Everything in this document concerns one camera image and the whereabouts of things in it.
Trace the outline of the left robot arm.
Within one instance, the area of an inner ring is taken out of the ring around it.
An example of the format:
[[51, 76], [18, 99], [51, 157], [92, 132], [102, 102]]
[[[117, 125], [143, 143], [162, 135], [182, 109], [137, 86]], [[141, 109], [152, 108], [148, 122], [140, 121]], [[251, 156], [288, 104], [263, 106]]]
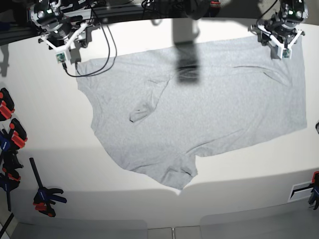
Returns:
[[262, 45], [269, 45], [280, 59], [291, 58], [292, 47], [298, 38], [305, 34], [297, 29], [309, 16], [308, 7], [303, 0], [281, 0], [280, 10], [270, 19], [256, 21]]

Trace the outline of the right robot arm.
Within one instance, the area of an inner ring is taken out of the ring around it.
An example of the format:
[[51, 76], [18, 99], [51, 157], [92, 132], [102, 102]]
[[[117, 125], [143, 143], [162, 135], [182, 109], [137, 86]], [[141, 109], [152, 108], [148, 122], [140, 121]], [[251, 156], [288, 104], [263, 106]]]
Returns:
[[50, 50], [65, 46], [70, 40], [68, 49], [74, 49], [75, 43], [86, 48], [86, 28], [84, 16], [76, 13], [84, 10], [88, 0], [37, 0], [29, 9], [29, 19], [39, 29]]

